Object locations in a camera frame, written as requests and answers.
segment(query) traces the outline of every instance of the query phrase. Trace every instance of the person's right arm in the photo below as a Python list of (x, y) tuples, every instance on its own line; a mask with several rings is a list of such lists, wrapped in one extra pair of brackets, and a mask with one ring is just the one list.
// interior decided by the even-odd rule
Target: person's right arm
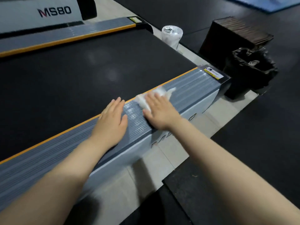
[(170, 131), (200, 166), (216, 192), (241, 224), (300, 224), (300, 210), (257, 173), (207, 138), (172, 104), (148, 93), (151, 111), (144, 116), (160, 130)]

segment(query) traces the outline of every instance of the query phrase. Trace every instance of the plastic cup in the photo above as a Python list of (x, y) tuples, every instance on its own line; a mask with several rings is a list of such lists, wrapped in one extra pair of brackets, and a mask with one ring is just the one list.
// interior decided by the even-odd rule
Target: plastic cup
[(179, 41), (183, 35), (183, 30), (180, 27), (168, 25), (161, 30), (161, 40), (177, 50)]

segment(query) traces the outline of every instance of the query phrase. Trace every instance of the hand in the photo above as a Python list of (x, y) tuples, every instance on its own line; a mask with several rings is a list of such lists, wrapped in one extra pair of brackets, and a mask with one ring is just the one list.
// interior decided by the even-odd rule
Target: hand
[(127, 115), (123, 115), (121, 119), (124, 104), (125, 101), (121, 101), (119, 97), (107, 105), (102, 111), (89, 140), (92, 140), (96, 145), (105, 146), (107, 150), (120, 142), (128, 124)]
[(159, 130), (171, 131), (174, 125), (182, 120), (182, 117), (173, 105), (164, 96), (154, 95), (150, 92), (145, 95), (145, 99), (151, 111), (144, 109), (143, 115), (150, 124)]

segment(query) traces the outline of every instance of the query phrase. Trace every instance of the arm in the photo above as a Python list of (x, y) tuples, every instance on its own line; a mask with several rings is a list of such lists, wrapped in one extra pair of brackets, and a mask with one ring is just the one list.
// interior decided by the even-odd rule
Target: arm
[(124, 136), (124, 100), (112, 100), (103, 110), (89, 139), (0, 213), (0, 224), (63, 224), (93, 168)]
[(300, 224), (300, 210), (257, 173), (183, 119), (164, 97), (147, 94), (144, 116), (168, 130), (207, 175), (216, 192), (242, 224)]

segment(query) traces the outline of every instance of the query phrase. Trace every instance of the black trash bag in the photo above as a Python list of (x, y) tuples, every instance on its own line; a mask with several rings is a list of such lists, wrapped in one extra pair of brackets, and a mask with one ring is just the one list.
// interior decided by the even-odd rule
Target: black trash bag
[(233, 51), (226, 58), (223, 71), (232, 78), (231, 86), (225, 93), (231, 99), (239, 98), (249, 90), (257, 91), (267, 87), (278, 74), (275, 62), (264, 47), (256, 51), (248, 48)]

